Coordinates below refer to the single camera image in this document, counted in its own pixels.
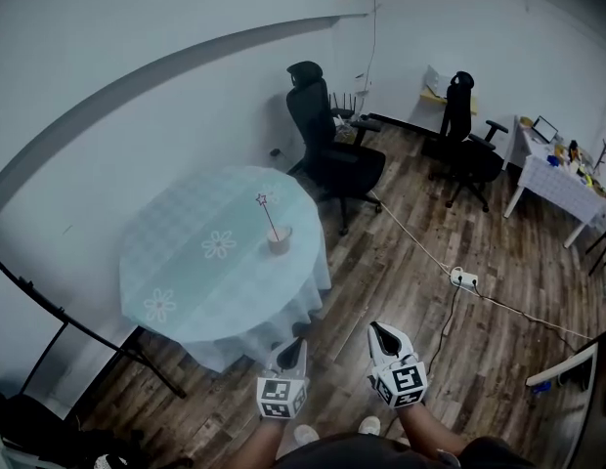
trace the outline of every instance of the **white cable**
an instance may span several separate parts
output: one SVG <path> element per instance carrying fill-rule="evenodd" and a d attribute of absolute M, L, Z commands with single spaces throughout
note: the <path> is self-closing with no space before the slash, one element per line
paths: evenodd
<path fill-rule="evenodd" d="M 379 199 L 379 197 L 378 197 L 378 196 L 377 196 L 377 195 L 376 195 L 374 192 L 370 192 L 370 194 L 372 194 L 372 195 L 373 195 L 373 196 L 374 196 L 376 199 Z M 442 264 L 440 261 L 438 261 L 438 259 L 436 259 L 436 258 L 435 258 L 433 255 L 431 255 L 431 254 L 429 253 L 429 250 L 427 250 L 427 249 L 426 249 L 424 246 L 422 246 L 422 244 L 420 244 L 420 241 L 418 241 L 418 240 L 417 240 L 417 239 L 416 239 L 416 238 L 413 236 L 413 234 L 411 234 L 411 233 L 410 233 L 408 230 L 406 230 L 406 229 L 405 229 L 405 226 L 403 226 L 403 225 L 401 224 L 401 221 L 399 221 L 399 220 L 398 220 L 396 217 L 394 217 L 394 214 L 393 214 L 392 212 L 390 212 L 390 209 L 389 209 L 388 207 L 386 207 L 386 206 L 385 206 L 385 203 L 383 203 L 382 201 L 381 201 L 381 206 L 383 207 L 383 209 L 384 209 L 384 210 L 385 210 L 385 211 L 386 211 L 388 214 L 390 214 L 390 217 L 392 217 L 392 219 L 394 219 L 394 222 L 395 222 L 395 223 L 397 223 L 397 224 L 398 224 L 398 225 L 401 227 L 401 229 L 402 229 L 404 232 L 406 232 L 406 233 L 407 233 L 407 234 L 410 236 L 410 238 L 411 238 L 411 239 L 413 239 L 413 240 L 416 242 L 416 245 L 418 245 L 420 248 L 422 248 L 422 250 L 424 251 L 424 253 L 425 253 L 425 254 L 427 254 L 429 257 L 431 257 L 431 259 L 433 260 L 433 262 L 435 262 L 435 263 L 436 263 L 438 266 L 440 266 L 440 269 L 441 269 L 442 271 L 444 271 L 444 272 L 445 272 L 445 274 L 446 274 L 448 277 L 451 277 L 451 273 L 449 272 L 449 266 L 447 266 L 446 264 Z"/>
<path fill-rule="evenodd" d="M 377 47 L 377 0 L 372 0 L 373 21 L 372 21 L 372 54 L 370 54 L 370 61 L 368 62 L 368 68 L 366 70 L 366 84 L 364 85 L 364 96 L 362 98 L 362 105 L 360 106 L 360 112 L 364 111 L 364 104 L 366 103 L 366 97 L 368 96 L 368 75 L 370 74 L 370 66 L 372 65 L 372 59 L 374 58 L 374 50 Z"/>
<path fill-rule="evenodd" d="M 501 304 L 500 302 L 497 302 L 496 300 L 494 300 L 494 299 L 492 299 L 492 298 L 490 298 L 490 297 L 488 297 L 486 295 L 479 295 L 477 292 L 473 292 L 472 290 L 470 290 L 470 288 L 466 288 L 465 286 L 463 286 L 461 289 L 465 290 L 466 292 L 470 292 L 472 295 L 476 295 L 480 299 L 485 299 L 485 300 L 491 302 L 492 304 L 495 304 L 496 306 L 499 306 L 500 308 L 504 308 L 504 309 L 506 309 L 508 311 L 511 311 L 512 313 L 516 313 L 517 315 L 527 317 L 529 320 L 533 320 L 533 321 L 537 321 L 539 323 L 547 324 L 548 326 L 552 326 L 553 328 L 558 328 L 559 330 L 562 330 L 564 332 L 572 333 L 573 335 L 576 335 L 577 337 L 581 337 L 581 338 L 586 339 L 586 340 L 591 340 L 591 337 L 588 337 L 587 335 L 583 335 L 582 333 L 578 333 L 575 330 L 569 330 L 568 328 L 564 328 L 563 326 L 559 326 L 558 324 L 551 323 L 550 321 L 546 321 L 546 320 L 542 320 L 540 318 L 532 317 L 531 315 L 528 315 L 527 313 L 524 313 L 524 312 L 522 312 L 520 310 L 517 310 L 517 309 L 514 309 L 514 308 L 510 308 L 509 306 L 505 306 L 504 304 Z"/>
<path fill-rule="evenodd" d="M 370 192 L 370 194 L 372 194 L 376 199 L 379 199 L 379 197 L 374 193 L 374 192 Z M 401 224 L 401 221 L 399 221 L 392 212 L 390 212 L 390 209 L 388 207 L 385 206 L 385 204 L 383 202 L 381 202 L 381 206 L 383 207 L 383 209 L 390 214 L 390 217 L 392 217 L 392 219 L 394 220 L 395 223 L 397 223 L 401 229 L 406 232 L 411 239 L 413 239 L 413 241 L 416 243 L 416 245 L 418 245 L 420 248 L 422 248 L 422 250 L 424 251 L 424 253 L 426 253 L 429 257 L 431 257 L 431 259 L 433 260 L 433 262 L 435 262 L 438 266 L 440 266 L 440 269 L 442 271 L 444 271 L 444 273 L 449 277 L 449 279 L 451 280 L 451 284 L 453 286 L 457 286 L 455 283 L 453 283 L 453 279 L 451 277 L 451 273 L 449 272 L 449 266 L 447 266 L 446 264 L 442 264 L 441 262 L 438 261 L 438 259 L 436 259 L 433 255 L 431 255 L 431 253 L 429 253 L 429 251 L 422 246 L 422 244 L 413 236 L 413 234 L 411 234 L 405 226 L 403 226 L 403 224 Z M 453 271 L 456 269 L 461 269 L 460 267 L 455 267 L 453 268 Z M 537 321 L 539 323 L 543 323 L 543 324 L 547 324 L 548 326 L 552 326 L 553 328 L 558 328 L 559 330 L 562 330 L 564 332 L 568 332 L 571 333 L 573 335 L 576 335 L 577 337 L 581 337 L 583 339 L 586 340 L 591 340 L 590 337 L 588 337 L 587 335 L 583 335 L 581 333 L 578 333 L 574 330 L 569 330 L 568 328 L 564 328 L 563 326 L 559 326 L 558 324 L 555 323 L 551 323 L 550 321 L 546 321 L 546 320 L 541 320 L 540 318 L 536 318 L 536 317 L 532 317 L 531 315 L 528 315 L 527 313 L 523 313 L 522 311 L 519 311 L 517 309 L 511 308 L 509 306 L 505 306 L 504 304 L 501 304 L 500 302 L 495 301 L 494 299 L 491 299 L 490 297 L 486 297 L 485 295 L 479 295 L 477 292 L 473 292 L 472 290 L 470 290 L 469 288 L 466 288 L 465 286 L 459 286 L 459 288 L 461 288 L 462 290 L 465 290 L 466 292 L 471 293 L 472 295 L 479 297 L 480 299 L 484 299 L 486 301 L 491 302 L 492 304 L 495 304 L 496 306 L 499 306 L 500 308 L 504 308 L 508 311 L 511 311 L 512 313 L 516 313 L 517 315 L 520 316 L 525 316 L 527 317 L 529 320 L 533 320 L 533 321 Z"/>

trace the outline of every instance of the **white shoe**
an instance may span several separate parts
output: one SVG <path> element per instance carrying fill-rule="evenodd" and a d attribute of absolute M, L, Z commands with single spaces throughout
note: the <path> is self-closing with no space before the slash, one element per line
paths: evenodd
<path fill-rule="evenodd" d="M 358 433 L 360 434 L 373 434 L 375 436 L 379 436 L 381 432 L 381 421 L 378 417 L 370 416 L 366 417 L 362 423 L 360 424 L 360 428 L 358 429 Z"/>
<path fill-rule="evenodd" d="M 308 426 L 307 424 L 301 424 L 294 429 L 294 441 L 300 447 L 305 447 L 310 443 L 317 442 L 320 438 L 319 433 L 317 433 L 312 426 Z"/>

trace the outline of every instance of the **flower pattern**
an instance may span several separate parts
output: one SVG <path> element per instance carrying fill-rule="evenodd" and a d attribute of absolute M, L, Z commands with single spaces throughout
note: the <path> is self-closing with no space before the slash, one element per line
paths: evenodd
<path fill-rule="evenodd" d="M 281 200 L 281 183 L 265 184 L 262 187 L 262 194 L 266 195 L 266 201 L 277 205 Z"/>
<path fill-rule="evenodd" d="M 177 309 L 177 304 L 170 300 L 172 296 L 172 290 L 166 290 L 162 293 L 159 288 L 156 288 L 153 291 L 152 299 L 145 301 L 145 307 L 148 309 L 147 320 L 157 319 L 160 323 L 166 323 L 166 313 Z"/>
<path fill-rule="evenodd" d="M 205 249 L 205 259 L 210 259 L 214 256 L 217 256 L 219 259 L 225 259 L 227 257 L 227 249 L 236 246 L 236 242 L 230 239 L 232 237 L 231 231 L 225 231 L 222 234 L 213 231 L 210 237 L 211 239 L 207 239 L 201 244 Z"/>

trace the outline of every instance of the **dark shorts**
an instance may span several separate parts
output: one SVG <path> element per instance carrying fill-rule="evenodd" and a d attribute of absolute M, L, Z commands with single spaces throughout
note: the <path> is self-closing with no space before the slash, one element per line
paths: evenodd
<path fill-rule="evenodd" d="M 525 469 L 534 467 L 516 455 L 501 440 L 479 438 L 458 458 L 464 469 Z M 292 451 L 279 459 L 279 469 L 436 469 L 448 468 L 429 460 L 405 445 L 372 435 L 340 434 Z"/>

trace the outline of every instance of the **wrist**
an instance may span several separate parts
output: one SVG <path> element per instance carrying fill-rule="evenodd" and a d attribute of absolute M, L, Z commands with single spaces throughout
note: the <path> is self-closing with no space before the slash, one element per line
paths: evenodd
<path fill-rule="evenodd" d="M 264 426 L 265 429 L 283 431 L 288 423 L 287 418 L 271 418 L 260 416 L 260 426 Z"/>
<path fill-rule="evenodd" d="M 422 406 L 421 403 L 416 403 L 397 408 L 396 412 L 402 422 L 413 422 L 414 418 L 418 416 L 418 411 L 421 408 L 424 408 L 424 406 Z"/>

